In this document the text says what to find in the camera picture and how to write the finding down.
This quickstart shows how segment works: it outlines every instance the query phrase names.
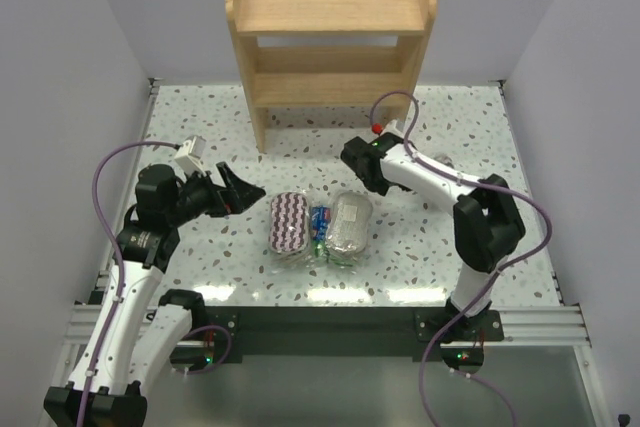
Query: speckled tabletop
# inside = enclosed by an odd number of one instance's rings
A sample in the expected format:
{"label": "speckled tabletop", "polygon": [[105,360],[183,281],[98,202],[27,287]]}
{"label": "speckled tabletop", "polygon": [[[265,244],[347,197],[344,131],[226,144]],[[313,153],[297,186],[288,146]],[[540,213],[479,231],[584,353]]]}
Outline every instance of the speckled tabletop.
{"label": "speckled tabletop", "polygon": [[[422,111],[412,140],[423,153],[446,153],[462,171],[497,173],[512,188],[526,189],[496,87],[418,87],[416,95]],[[369,245],[356,268],[283,267],[273,258],[267,248],[270,196],[304,191],[312,201],[327,203],[339,190],[366,193],[339,155],[349,139],[373,134],[364,109],[271,109],[269,114],[268,153],[259,154],[240,85],[160,88],[147,138],[179,143],[200,135],[208,142],[207,168],[226,161],[242,179],[264,187],[267,197],[243,215],[202,217],[183,227],[151,305],[176,287],[201,292],[208,305],[442,305],[460,269],[452,220],[429,199],[398,189],[386,197],[370,195]],[[139,167],[171,163],[172,155],[168,149],[145,149]],[[519,252],[541,238],[534,212],[520,208],[527,235]],[[493,300],[495,306],[558,305],[547,253],[507,271]]]}

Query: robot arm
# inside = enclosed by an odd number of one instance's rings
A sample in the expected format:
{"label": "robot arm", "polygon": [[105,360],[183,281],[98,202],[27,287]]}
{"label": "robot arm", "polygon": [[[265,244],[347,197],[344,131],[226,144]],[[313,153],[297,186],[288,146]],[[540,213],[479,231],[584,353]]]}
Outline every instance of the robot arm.
{"label": "robot arm", "polygon": [[[426,163],[461,178],[462,173],[417,153]],[[365,187],[386,195],[392,186],[418,193],[435,202],[453,217],[456,250],[463,264],[455,290],[447,301],[449,318],[460,312],[488,281],[496,267],[505,262],[525,234],[522,218],[513,198],[481,188],[453,182],[416,163],[404,149],[396,121],[389,123],[376,140],[367,143],[356,137],[344,146],[342,161]],[[464,174],[467,180],[506,187],[504,179],[487,179]],[[485,312],[490,292],[466,313],[471,319]]]}
{"label": "robot arm", "polygon": [[[51,387],[45,398],[45,410],[59,427],[76,425],[87,377],[92,380],[86,427],[142,426],[147,408],[144,395],[175,345],[189,331],[209,324],[200,294],[170,290],[160,299],[151,326],[138,340],[149,301],[180,241],[178,227],[202,214],[224,217],[242,213],[266,195],[263,189],[239,179],[225,163],[217,165],[224,186],[214,184],[200,160],[203,149],[203,139],[190,137],[178,150],[175,160],[186,174],[184,181],[163,164],[151,165],[138,175],[137,204],[127,212],[117,236],[125,261],[124,290],[119,297],[116,295],[119,269],[111,269],[86,353],[67,386]],[[117,308],[109,318],[114,302]],[[98,362],[90,370],[90,352],[101,335],[104,341]]]}

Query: clear plastic bag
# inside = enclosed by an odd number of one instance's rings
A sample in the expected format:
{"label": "clear plastic bag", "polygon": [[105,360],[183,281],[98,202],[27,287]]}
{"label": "clear plastic bag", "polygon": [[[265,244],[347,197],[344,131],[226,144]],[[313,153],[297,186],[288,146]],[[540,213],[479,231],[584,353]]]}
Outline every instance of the clear plastic bag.
{"label": "clear plastic bag", "polygon": [[349,267],[358,263],[367,247],[372,214],[373,205],[362,194],[345,191],[335,196],[326,239],[330,262]]}
{"label": "clear plastic bag", "polygon": [[331,208],[325,205],[315,205],[311,208],[311,243],[313,257],[318,264],[327,263],[327,231],[331,223]]}

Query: purple cable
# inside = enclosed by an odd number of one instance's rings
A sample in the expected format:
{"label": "purple cable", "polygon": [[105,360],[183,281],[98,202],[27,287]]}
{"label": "purple cable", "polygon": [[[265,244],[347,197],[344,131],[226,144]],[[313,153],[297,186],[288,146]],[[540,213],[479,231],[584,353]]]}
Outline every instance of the purple cable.
{"label": "purple cable", "polygon": [[222,354],[222,357],[220,357],[216,363],[208,365],[204,369],[194,370],[193,372],[187,372],[187,375],[208,374],[209,372],[215,370],[225,360],[227,360],[227,357],[229,356],[229,352],[231,352],[231,343],[232,343],[231,334],[227,329],[225,329],[224,327],[220,327],[219,325],[205,325],[204,327],[199,327],[197,329],[194,329],[191,332],[189,332],[187,335],[185,335],[184,340],[188,339],[189,337],[193,337],[196,334],[199,334],[201,332],[207,332],[209,330],[217,330],[218,332],[222,332],[227,338],[227,348],[225,349],[224,354]]}
{"label": "purple cable", "polygon": [[[143,140],[139,142],[131,142],[130,144],[125,144],[121,147],[118,147],[111,153],[107,154],[107,156],[100,161],[98,167],[96,168],[95,173],[93,174],[93,181],[91,183],[91,196],[93,198],[93,208],[96,211],[96,215],[98,216],[98,220],[102,225],[107,237],[109,238],[109,242],[111,242],[111,246],[113,247],[115,256],[116,256],[116,264],[118,264],[118,286],[116,288],[116,296],[120,297],[122,295],[122,291],[124,290],[124,259],[122,258],[122,252],[120,251],[120,247],[118,247],[118,242],[116,240],[116,236],[111,230],[111,226],[107,219],[104,217],[104,213],[102,212],[102,208],[100,207],[100,201],[98,200],[98,180],[100,179],[100,173],[104,166],[111,160],[112,157],[116,156],[120,152],[128,149],[132,149],[133,147],[141,147],[148,145],[157,145],[160,147],[171,147],[173,149],[178,149],[180,146],[177,144],[171,144],[169,142],[160,142],[156,140]],[[102,326],[102,330],[98,335],[98,339],[96,340],[95,348],[93,349],[93,353],[91,354],[91,358],[89,359],[89,369],[90,371],[95,370],[96,364],[98,363],[98,356],[100,355],[100,350],[102,349],[102,344],[104,343],[104,339],[107,336],[107,332],[109,331],[109,327],[111,326],[111,322],[113,321],[113,317],[116,314],[116,310],[118,309],[118,302],[112,302],[111,307],[109,308],[109,313],[107,314],[107,318]],[[80,398],[80,406],[78,408],[78,419],[76,421],[76,427],[82,427],[84,425],[84,416],[87,410],[87,403],[89,401],[89,392],[91,390],[91,380],[92,377],[87,377],[84,381],[84,389],[82,391],[82,397]]]}
{"label": "purple cable", "polygon": [[[422,400],[422,406],[424,407],[425,412],[427,413],[427,416],[429,417],[429,419],[431,420],[431,422],[433,423],[433,425],[435,427],[440,427],[440,423],[438,422],[438,420],[436,419],[433,411],[431,410],[431,407],[429,406],[429,402],[427,400],[427,395],[425,393],[424,390],[424,374],[425,374],[425,367],[426,367],[426,363],[427,363],[427,358],[429,357],[429,354],[431,353],[431,351],[433,350],[436,342],[456,323],[458,322],[458,320],[460,320],[462,317],[464,317],[464,315],[476,304],[480,301],[480,299],[482,299],[482,297],[484,297],[484,295],[489,292],[489,290],[491,290],[491,288],[493,287],[493,284],[495,284],[496,280],[498,279],[499,275],[508,267],[511,267],[512,265],[527,259],[529,257],[531,257],[532,255],[537,254],[538,252],[540,252],[542,249],[544,249],[548,244],[549,241],[551,240],[551,235],[553,233],[553,226],[551,224],[551,218],[549,217],[549,214],[546,212],[546,210],[537,202],[535,202],[533,199],[531,199],[530,197],[527,197],[526,195],[515,191],[515,190],[511,190],[508,189],[506,187],[501,187],[498,185],[489,185],[489,184],[483,184],[482,182],[474,182],[471,180],[467,180],[467,179],[459,179],[458,177],[456,177],[455,175],[449,174],[447,172],[444,172],[440,169],[438,169],[435,166],[432,166],[430,164],[428,164],[427,162],[425,162],[424,160],[420,159],[419,157],[417,157],[415,155],[415,152],[412,150],[411,148],[411,142],[409,141],[409,135],[411,134],[411,132],[413,131],[413,128],[416,126],[416,123],[418,121],[418,116],[420,114],[420,107],[419,107],[419,102],[418,99],[415,98],[415,96],[409,92],[406,92],[404,90],[394,90],[391,92],[387,92],[386,94],[382,95],[378,100],[376,100],[373,104],[373,106],[371,107],[371,111],[369,113],[369,121],[371,123],[371,125],[373,125],[373,114],[375,112],[375,109],[378,107],[378,105],[380,104],[380,102],[382,102],[382,100],[386,99],[387,97],[391,96],[391,95],[404,95],[406,97],[409,97],[409,99],[411,99],[411,101],[413,102],[413,105],[415,106],[415,114],[413,116],[413,119],[411,120],[411,123],[409,124],[409,128],[407,128],[407,130],[405,131],[404,134],[404,139],[403,139],[403,145],[404,145],[404,150],[407,152],[407,155],[409,155],[409,157],[411,157],[411,159],[416,162],[418,165],[424,167],[425,169],[433,172],[434,174],[437,174],[447,180],[453,181],[453,182],[459,182],[462,185],[466,185],[467,187],[474,187],[474,188],[481,188],[481,189],[486,189],[486,190],[492,190],[494,192],[498,192],[501,194],[506,194],[506,195],[511,195],[513,197],[516,197],[524,202],[526,202],[527,204],[531,205],[534,209],[536,209],[538,211],[538,213],[540,214],[540,216],[544,219],[545,225],[546,225],[546,232],[545,232],[545,236],[542,239],[542,242],[540,242],[539,245],[537,245],[536,247],[534,247],[533,249],[525,252],[522,255],[519,255],[518,257],[511,259],[507,262],[505,262],[504,264],[502,264],[501,266],[497,267],[496,270],[494,271],[494,273],[491,275],[491,277],[489,278],[489,280],[487,280],[487,283],[485,284],[485,286],[480,289],[480,291],[478,292],[478,294],[471,300],[471,302],[469,302],[469,305],[467,305],[464,309],[462,309],[455,317],[453,317],[449,322],[447,322],[438,332],[436,332],[436,334],[433,336],[433,338],[429,341],[429,343],[427,344],[427,348],[425,349],[424,353],[422,354],[422,360],[420,362],[420,377],[418,379],[418,388],[420,390],[420,398]],[[493,390],[503,401],[504,403],[507,405],[507,408],[509,409],[509,412],[511,414],[511,422],[512,425],[515,427],[518,425],[518,419],[515,413],[515,409],[513,408],[513,406],[511,405],[511,403],[508,401],[508,399],[506,398],[506,396],[497,388],[494,387],[492,384],[490,384],[489,382],[487,382],[486,380],[482,380],[476,376],[471,376],[471,379],[475,380],[476,382],[484,385],[485,387]]]}

